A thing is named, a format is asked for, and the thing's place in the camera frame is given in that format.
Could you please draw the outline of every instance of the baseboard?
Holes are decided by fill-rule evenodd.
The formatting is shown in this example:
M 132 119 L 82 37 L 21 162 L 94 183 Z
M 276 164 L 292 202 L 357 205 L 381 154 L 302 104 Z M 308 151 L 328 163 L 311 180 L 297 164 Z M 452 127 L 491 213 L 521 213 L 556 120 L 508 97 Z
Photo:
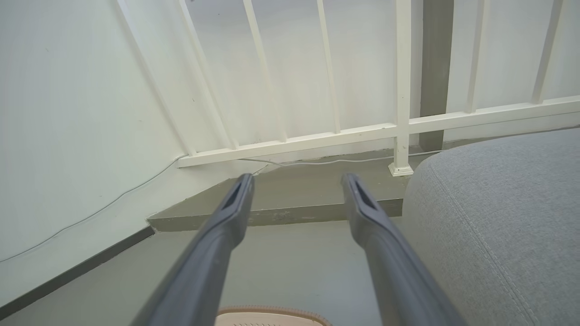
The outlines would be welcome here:
M 0 320 L 10 316 L 13 313 L 25 308 L 26 306 L 34 303 L 36 300 L 43 298 L 46 295 L 56 291 L 63 285 L 71 282 L 79 276 L 89 272 L 90 270 L 98 267 L 102 263 L 110 260 L 111 258 L 117 256 L 121 252 L 129 249 L 135 244 L 149 238 L 155 234 L 151 227 L 146 227 L 145 229 L 133 234 L 132 236 L 114 244 L 113 246 L 101 251 L 97 255 L 85 260 L 84 262 L 76 265 L 70 270 L 65 271 L 61 275 L 51 279 L 50 281 L 36 287 L 32 291 L 18 297 L 17 299 L 5 304 L 0 307 Z

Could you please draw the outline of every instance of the railing post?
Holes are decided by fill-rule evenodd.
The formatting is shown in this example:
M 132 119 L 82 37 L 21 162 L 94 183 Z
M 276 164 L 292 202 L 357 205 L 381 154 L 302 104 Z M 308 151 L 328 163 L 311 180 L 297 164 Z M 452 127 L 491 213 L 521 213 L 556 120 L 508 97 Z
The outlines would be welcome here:
M 393 176 L 411 175 L 409 165 L 409 115 L 411 111 L 411 1 L 395 1 L 396 76 L 397 76 L 397 137 L 394 161 L 389 165 Z

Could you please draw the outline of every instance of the sofa cushion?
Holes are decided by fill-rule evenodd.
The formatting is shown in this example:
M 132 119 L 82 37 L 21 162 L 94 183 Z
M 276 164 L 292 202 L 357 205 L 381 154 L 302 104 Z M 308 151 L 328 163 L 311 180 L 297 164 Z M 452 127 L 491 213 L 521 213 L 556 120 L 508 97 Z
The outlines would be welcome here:
M 426 159 L 407 186 L 402 220 L 469 324 L 580 320 L 580 129 Z

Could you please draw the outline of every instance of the wire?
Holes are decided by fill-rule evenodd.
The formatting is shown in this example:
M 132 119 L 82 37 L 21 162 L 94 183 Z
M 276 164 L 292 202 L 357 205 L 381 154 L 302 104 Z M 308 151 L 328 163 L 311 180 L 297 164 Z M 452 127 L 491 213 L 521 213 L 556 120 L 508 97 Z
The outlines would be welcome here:
M 437 151 L 427 151 L 427 152 L 423 152 L 423 153 L 415 153 L 415 154 L 409 154 L 409 156 L 418 156 L 418 155 L 435 154 L 435 153 L 439 153 L 439 152 L 441 152 L 441 151 L 442 151 L 442 150 L 437 150 Z M 5 261 L 7 261 L 7 260 L 9 260 L 9 259 L 12 259 L 12 258 L 14 258 L 14 257 L 20 256 L 20 255 L 22 255 L 22 254 L 24 254 L 24 253 L 27 253 L 28 251 L 31 251 L 31 250 L 33 250 L 33 249 L 35 249 L 35 248 L 37 248 L 37 247 L 39 247 L 39 246 L 43 245 L 44 243 L 46 243 L 46 242 L 47 242 L 47 241 L 49 241 L 50 239 L 52 239 L 52 238 L 54 238 L 54 237 L 58 236 L 58 235 L 59 235 L 61 232 L 65 231 L 65 230 L 67 230 L 67 229 L 70 229 L 71 227 L 73 227 L 73 226 L 75 226 L 75 225 L 78 225 L 78 224 L 80 224 L 80 223 L 82 223 L 82 222 L 84 222 L 84 221 L 86 221 L 86 220 L 88 220 L 88 219 L 92 218 L 93 216 L 95 216 L 95 215 L 97 215 L 98 213 L 102 212 L 102 211 L 103 211 L 103 210 L 105 210 L 107 207 L 111 206 L 111 205 L 112 205 L 112 204 L 114 204 L 116 201 L 118 201 L 119 199 L 121 199 L 121 197 L 123 197 L 124 195 L 126 195 L 126 194 L 130 193 L 130 192 L 131 192 L 131 191 L 133 191 L 133 190 L 136 190 L 137 188 L 140 188 L 140 187 L 144 186 L 146 183 L 148 183 L 148 182 L 150 182 L 151 180 L 153 180 L 153 179 L 157 178 L 157 176 L 159 176 L 160 174 L 162 174 L 163 172 L 165 172 L 167 169 L 169 169 L 169 168 L 170 168 L 170 167 L 171 167 L 171 166 L 172 166 L 172 165 L 173 165 L 175 162 L 177 162 L 177 160 L 179 160 L 180 158 L 182 158 L 182 157 L 185 157 L 185 156 L 187 156 L 187 154 L 183 154 L 183 155 L 181 155 L 180 157 L 177 157 L 175 160 L 173 160 L 173 161 L 171 162 L 171 164 L 169 164 L 169 165 L 168 165 L 168 166 L 167 166 L 165 169 L 163 169 L 161 172 L 159 172 L 159 173 L 157 173 L 156 175 L 154 175 L 153 177 L 151 177 L 151 178 L 147 179 L 147 181 L 145 181 L 145 182 L 141 183 L 140 185 L 138 185 L 138 186 L 136 186 L 136 187 L 133 187 L 133 188 L 131 188 L 131 189 L 127 190 L 126 192 L 122 193 L 122 194 L 121 194 L 119 197 L 117 197 L 117 198 L 116 198 L 114 201 L 111 201 L 110 203 L 108 203 L 108 204 L 107 204 L 105 207 L 101 208 L 100 210 L 98 210 L 98 211 L 96 211 L 96 212 L 92 213 L 91 215 L 89 215 L 89 216 L 85 217 L 84 219 L 82 219 L 82 220 L 80 220 L 80 221 L 78 221 L 78 222 L 75 222 L 75 223 L 73 223 L 73 224 L 71 224 L 71 225 L 69 225 L 69 226 L 67 226 L 67 227 L 64 227 L 64 228 L 60 229 L 60 230 L 59 230 L 57 233 L 54 233 L 52 236 L 48 237 L 46 240 L 44 240 L 44 241 L 42 241 L 42 242 L 40 242 L 40 243 L 38 243 L 38 244 L 36 244 L 36 245 L 34 245 L 34 246 L 30 247 L 29 249 L 26 249 L 25 251 L 23 251 L 23 252 L 21 252 L 21 253 L 17 253 L 17 254 L 15 254 L 15 255 L 12 255 L 12 256 L 10 256 L 10 257 L 8 257 L 8 258 L 5 258 L 5 259 L 2 259 L 2 260 L 0 260 L 0 263 L 2 263 L 2 262 L 5 262 Z M 394 156 L 388 156 L 388 157 L 377 157 L 377 158 L 369 158 L 369 159 L 367 159 L 367 160 L 334 160 L 334 161 L 330 161 L 330 162 L 318 162 L 318 163 L 315 163 L 315 162 L 295 162 L 295 163 L 287 163 L 287 164 L 281 164 L 281 163 L 276 163 L 276 162 L 272 162 L 272 161 L 266 161 L 266 160 L 258 160 L 258 159 L 254 159 L 254 158 L 240 158 L 239 160 L 240 160 L 240 161 L 264 162 L 264 163 L 269 163 L 269 164 L 274 164 L 274 165 L 279 165 L 279 166 L 294 166 L 294 165 L 325 165 L 325 164 L 332 164 L 332 163 L 337 163 L 337 162 L 353 162 L 353 163 L 356 163 L 356 162 L 370 162 L 370 161 L 378 161 L 378 160 L 387 160 L 387 159 L 389 159 L 389 158 L 393 158 L 393 157 L 394 157 Z
M 24 253 L 26 253 L 26 252 L 28 252 L 28 251 L 31 251 L 32 249 L 34 249 L 34 248 L 37 248 L 37 247 L 39 247 L 39 246 L 43 245 L 44 243 L 46 243 L 46 242 L 47 242 L 47 241 L 49 241 L 50 239 L 54 238 L 55 236 L 58 236 L 58 235 L 59 235 L 59 234 L 60 234 L 62 231 L 64 231 L 64 230 L 67 230 L 67 229 L 70 229 L 71 227 L 73 227 L 73 226 L 75 226 L 75 225 L 77 225 L 77 224 L 79 224 L 79 223 L 82 223 L 82 222 L 84 222 L 84 221 L 86 221 L 86 220 L 90 219 L 91 217 L 93 217 L 93 216 L 97 215 L 98 213 L 102 212 L 102 211 L 103 211 L 103 210 L 105 210 L 107 207 L 111 206 L 113 203 L 115 203 L 116 201 L 118 201 L 119 199 L 121 199 L 121 197 L 123 197 L 124 195 L 126 195 L 126 194 L 130 193 L 131 191 L 133 191 L 133 190 L 135 190 L 135 189 L 137 189 L 137 188 L 140 188 L 140 187 L 144 186 L 144 185 L 145 185 L 146 183 L 148 183 L 149 181 L 151 181 L 151 180 L 153 180 L 153 179 L 157 178 L 157 176 L 158 176 L 158 175 L 162 174 L 162 173 L 163 173 L 163 172 L 165 172 L 167 169 L 169 169 L 169 168 L 170 168 L 170 167 L 171 167 L 171 166 L 172 166 L 172 165 L 173 165 L 175 162 L 177 162 L 177 160 L 179 160 L 180 158 L 182 158 L 182 157 L 185 157 L 185 156 L 187 156 L 187 155 L 188 155 L 188 154 L 183 154 L 183 155 L 181 155 L 180 157 L 177 157 L 175 160 L 173 160 L 173 162 L 171 162 L 171 164 L 169 164 L 169 165 L 168 165 L 168 166 L 167 166 L 165 169 L 163 169 L 161 172 L 159 172 L 158 174 L 154 175 L 153 177 L 151 177 L 151 178 L 147 179 L 147 181 L 143 182 L 142 184 L 140 184 L 140 185 L 138 185 L 138 186 L 136 186 L 136 187 L 133 187 L 133 188 L 131 188 L 131 189 L 127 190 L 126 192 L 122 193 L 122 194 L 121 194 L 119 197 L 117 197 L 117 199 L 115 199 L 114 201 L 111 201 L 110 203 L 108 203 L 108 204 L 107 204 L 105 207 L 101 208 L 100 210 L 98 210 L 98 211 L 96 211 L 96 212 L 92 213 L 91 215 L 89 215 L 89 216 L 87 216 L 87 217 L 83 218 L 82 220 L 80 220 L 80 221 L 78 221 L 78 222 L 75 222 L 75 223 L 73 223 L 73 224 L 71 224 L 71 225 L 69 225 L 69 226 L 67 226 L 67 227 L 64 227 L 64 228 L 60 229 L 60 230 L 59 230 L 57 233 L 54 233 L 52 236 L 48 237 L 46 240 L 44 240 L 43 242 L 40 242 L 40 243 L 39 243 L 39 244 L 37 244 L 37 245 L 34 245 L 34 246 L 30 247 L 29 249 L 26 249 L 25 251 L 21 252 L 21 253 L 17 253 L 17 254 L 15 254 L 15 255 L 13 255 L 13 256 L 10 256 L 10 257 L 8 257 L 8 258 L 5 258 L 5 259 L 2 259 L 2 260 L 0 260 L 0 263 L 2 263 L 2 262 L 5 262 L 5 261 L 7 261 L 7 260 L 9 260 L 9 259 L 12 259 L 12 258 L 14 258 L 14 257 L 20 256 L 20 255 L 22 255 L 22 254 L 24 254 Z
M 438 151 L 426 151 L 426 152 L 422 152 L 422 153 L 414 153 L 414 154 L 409 154 L 409 156 L 419 156 L 419 155 L 427 155 L 427 154 L 435 154 L 435 153 L 439 153 L 442 152 L 443 150 L 438 150 Z M 387 156 L 387 157 L 377 157 L 377 158 L 369 158 L 366 160 L 334 160 L 334 161 L 330 161 L 330 162 L 296 162 L 296 163 L 276 163 L 276 162 L 272 162 L 272 161 L 266 161 L 266 160 L 258 160 L 258 159 L 254 159 L 254 158 L 239 158 L 240 161 L 253 161 L 253 162 L 264 162 L 264 163 L 270 163 L 270 164 L 274 164 L 274 165 L 279 165 L 279 166 L 294 166 L 294 165 L 325 165 L 325 164 L 332 164 L 332 163 L 336 163 L 336 162 L 352 162 L 352 163 L 356 163 L 356 162 L 370 162 L 370 161 L 379 161 L 379 160 L 387 160 L 389 158 L 394 158 L 394 156 Z

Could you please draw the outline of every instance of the railing post base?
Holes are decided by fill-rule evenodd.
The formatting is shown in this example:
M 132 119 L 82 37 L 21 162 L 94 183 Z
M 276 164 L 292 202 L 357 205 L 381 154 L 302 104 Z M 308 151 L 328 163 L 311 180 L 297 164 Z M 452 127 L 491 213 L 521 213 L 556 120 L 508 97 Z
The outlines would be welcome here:
M 413 169 L 410 165 L 396 167 L 395 163 L 389 164 L 389 171 L 393 176 L 404 176 L 413 174 Z

